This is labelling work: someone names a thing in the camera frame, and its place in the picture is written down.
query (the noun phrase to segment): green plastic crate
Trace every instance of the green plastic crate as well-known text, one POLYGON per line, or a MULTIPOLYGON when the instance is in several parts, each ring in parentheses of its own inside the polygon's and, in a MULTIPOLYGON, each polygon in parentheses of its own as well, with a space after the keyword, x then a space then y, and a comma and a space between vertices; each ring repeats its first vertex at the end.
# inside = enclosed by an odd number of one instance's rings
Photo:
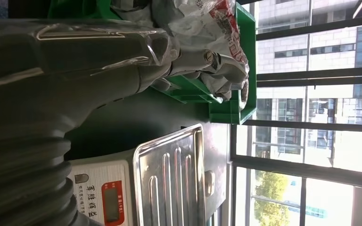
MULTIPOLYGON (((121 19, 110 10, 111 0, 51 0, 49 18, 121 19)), ((167 78, 172 89, 162 93, 182 103, 208 103, 211 122, 242 124, 256 110, 256 35, 255 19, 240 4, 236 4, 240 28, 240 45, 249 61, 249 92, 245 108, 239 110, 240 91, 233 91, 230 101, 222 103, 197 79, 184 76, 167 78)))
POLYGON ((48 18, 104 18, 121 20, 110 10, 111 0, 51 0, 48 18))
POLYGON ((240 91, 232 92, 231 100, 209 104, 210 122, 242 124, 256 110, 256 32, 255 19, 237 3, 236 18, 240 29, 240 45, 249 61, 249 91, 245 108, 239 110, 240 91))

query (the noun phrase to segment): tree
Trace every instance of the tree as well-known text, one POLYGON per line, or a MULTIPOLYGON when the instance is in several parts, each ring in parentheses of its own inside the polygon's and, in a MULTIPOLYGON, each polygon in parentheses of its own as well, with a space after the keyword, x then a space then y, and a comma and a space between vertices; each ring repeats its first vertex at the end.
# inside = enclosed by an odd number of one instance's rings
MULTIPOLYGON (((256 176, 260 184, 256 187, 256 195, 274 200, 282 199, 288 186, 286 176, 263 171, 256 176)), ((289 223, 289 210, 286 206, 256 199, 255 218, 260 226, 286 226, 289 223)))

